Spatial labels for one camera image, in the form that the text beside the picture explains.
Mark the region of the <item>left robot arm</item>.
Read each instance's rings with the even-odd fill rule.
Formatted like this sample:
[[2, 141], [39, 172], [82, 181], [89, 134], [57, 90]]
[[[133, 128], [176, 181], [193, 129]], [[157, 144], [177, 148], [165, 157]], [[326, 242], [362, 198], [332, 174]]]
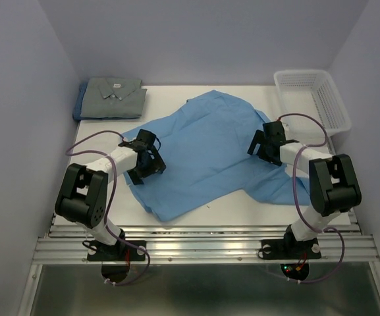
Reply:
[[153, 132], [141, 129], [130, 141], [120, 133], [117, 136], [121, 142], [110, 153], [90, 149], [77, 153], [67, 151], [69, 157], [95, 154], [100, 158], [86, 165], [70, 164], [55, 203], [55, 213], [85, 228], [103, 244], [102, 250], [110, 259], [124, 255], [126, 241], [122, 230], [108, 218], [113, 202], [112, 197], [107, 197], [108, 185], [112, 184], [116, 190], [117, 178], [123, 173], [134, 185], [142, 185], [143, 179], [166, 169], [155, 145], [159, 139]]

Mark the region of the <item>white plastic basket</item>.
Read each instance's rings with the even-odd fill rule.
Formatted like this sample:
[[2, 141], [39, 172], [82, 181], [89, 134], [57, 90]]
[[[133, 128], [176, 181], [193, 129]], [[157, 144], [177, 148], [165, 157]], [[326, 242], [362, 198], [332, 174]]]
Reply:
[[308, 115], [319, 121], [329, 136], [351, 129], [346, 107], [328, 72], [280, 70], [273, 77], [282, 114]]

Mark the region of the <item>folded dark blue shirt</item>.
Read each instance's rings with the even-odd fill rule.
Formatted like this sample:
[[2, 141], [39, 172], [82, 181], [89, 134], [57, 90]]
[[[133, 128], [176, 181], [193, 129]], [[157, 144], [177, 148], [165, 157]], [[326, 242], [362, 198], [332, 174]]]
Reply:
[[88, 87], [88, 82], [82, 82], [78, 89], [78, 95], [76, 98], [76, 102], [74, 104], [74, 108], [72, 110], [72, 118], [77, 122], [80, 122], [82, 120], [82, 115], [81, 115], [82, 102], [83, 102], [84, 94], [86, 93], [87, 87]]

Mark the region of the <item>folded grey shirt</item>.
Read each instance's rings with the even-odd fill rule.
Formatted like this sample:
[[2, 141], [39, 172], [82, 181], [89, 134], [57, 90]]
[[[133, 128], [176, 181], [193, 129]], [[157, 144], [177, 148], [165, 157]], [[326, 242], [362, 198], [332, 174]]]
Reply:
[[82, 120], [127, 120], [142, 116], [147, 89], [140, 79], [94, 77], [82, 102]]

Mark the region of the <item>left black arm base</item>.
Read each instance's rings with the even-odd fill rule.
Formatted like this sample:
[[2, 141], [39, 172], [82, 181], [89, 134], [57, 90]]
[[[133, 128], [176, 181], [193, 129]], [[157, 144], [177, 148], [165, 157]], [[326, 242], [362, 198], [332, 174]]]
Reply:
[[87, 260], [89, 262], [143, 262], [146, 255], [142, 251], [146, 248], [145, 240], [135, 240], [132, 242], [134, 247], [126, 246], [117, 242], [114, 246], [109, 246], [97, 240], [84, 240], [82, 245], [87, 249]]

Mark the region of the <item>aluminium mounting rail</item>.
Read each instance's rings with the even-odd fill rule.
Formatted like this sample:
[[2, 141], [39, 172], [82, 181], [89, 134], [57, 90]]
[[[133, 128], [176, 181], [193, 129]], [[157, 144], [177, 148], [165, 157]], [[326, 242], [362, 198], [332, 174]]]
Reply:
[[[319, 236], [322, 258], [320, 263], [339, 260], [345, 252], [344, 262], [378, 262], [380, 255], [371, 235], [362, 234], [353, 215], [350, 225], [337, 228], [335, 233]], [[257, 251], [262, 239], [281, 238], [285, 225], [243, 226], [124, 226], [130, 241], [145, 240], [151, 264], [225, 264], [259, 263]], [[87, 250], [83, 240], [90, 235], [75, 224], [59, 221], [35, 246], [32, 262], [40, 265], [87, 264]]]

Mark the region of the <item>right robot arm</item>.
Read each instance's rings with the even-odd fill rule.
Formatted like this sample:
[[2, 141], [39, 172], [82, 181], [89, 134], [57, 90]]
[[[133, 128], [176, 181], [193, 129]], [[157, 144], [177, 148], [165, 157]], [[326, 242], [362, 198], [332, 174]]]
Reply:
[[[362, 201], [350, 156], [324, 154], [316, 148], [286, 139], [282, 122], [276, 120], [256, 130], [248, 149], [248, 154], [278, 167], [292, 165], [292, 194], [299, 219], [287, 228], [282, 241], [282, 249], [290, 257], [302, 253], [305, 242], [318, 235], [337, 233], [329, 223]], [[305, 211], [299, 206], [296, 171], [308, 175], [310, 205]]]

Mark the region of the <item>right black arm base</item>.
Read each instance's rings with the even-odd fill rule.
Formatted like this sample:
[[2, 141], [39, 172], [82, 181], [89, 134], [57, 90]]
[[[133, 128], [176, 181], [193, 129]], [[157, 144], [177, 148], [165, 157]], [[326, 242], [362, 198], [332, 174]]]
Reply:
[[297, 242], [289, 245], [283, 239], [265, 239], [260, 241], [261, 247], [257, 256], [264, 260], [298, 260], [321, 259], [320, 247], [317, 238], [309, 241]]

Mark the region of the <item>light blue long sleeve shirt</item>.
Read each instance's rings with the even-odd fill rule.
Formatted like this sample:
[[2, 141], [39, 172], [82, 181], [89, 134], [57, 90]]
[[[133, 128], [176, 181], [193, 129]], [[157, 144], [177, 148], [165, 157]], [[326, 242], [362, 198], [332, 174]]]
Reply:
[[189, 99], [173, 114], [152, 120], [141, 128], [161, 142], [166, 169], [126, 184], [146, 212], [161, 222], [171, 221], [217, 198], [244, 190], [260, 203], [308, 205], [306, 178], [293, 180], [285, 166], [276, 166], [249, 155], [256, 130], [269, 118], [241, 98], [212, 90]]

